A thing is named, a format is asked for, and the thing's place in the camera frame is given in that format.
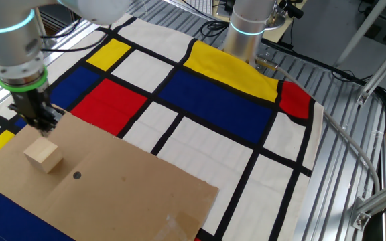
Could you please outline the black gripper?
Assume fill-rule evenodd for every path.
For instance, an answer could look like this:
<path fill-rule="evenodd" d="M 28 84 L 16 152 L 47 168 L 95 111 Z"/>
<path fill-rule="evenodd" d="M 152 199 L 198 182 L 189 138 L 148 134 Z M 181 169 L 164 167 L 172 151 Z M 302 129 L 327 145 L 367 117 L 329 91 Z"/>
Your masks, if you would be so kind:
<path fill-rule="evenodd" d="M 13 104 L 10 110 L 27 118 L 28 125 L 39 131 L 42 136 L 48 136 L 64 115 L 64 111 L 50 105 L 50 98 L 46 90 L 33 89 L 27 92 L 11 92 Z M 47 118 L 47 126 L 41 118 Z"/>

